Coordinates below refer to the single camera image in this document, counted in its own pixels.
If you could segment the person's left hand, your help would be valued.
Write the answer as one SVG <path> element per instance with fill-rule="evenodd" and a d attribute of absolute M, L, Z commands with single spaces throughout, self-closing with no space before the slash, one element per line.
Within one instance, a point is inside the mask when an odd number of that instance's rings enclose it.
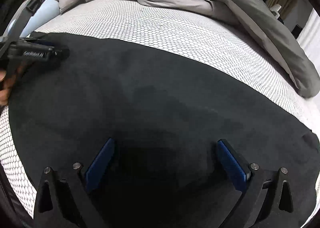
<path fill-rule="evenodd" d="M 1 91 L 0 91 L 0 104 L 1 107 L 7 106 L 11 91 L 21 78 L 25 68 L 27 67 L 26 63 L 21 63 L 18 68 L 15 70 L 12 76 L 7 76 L 8 73 L 1 69 Z"/>

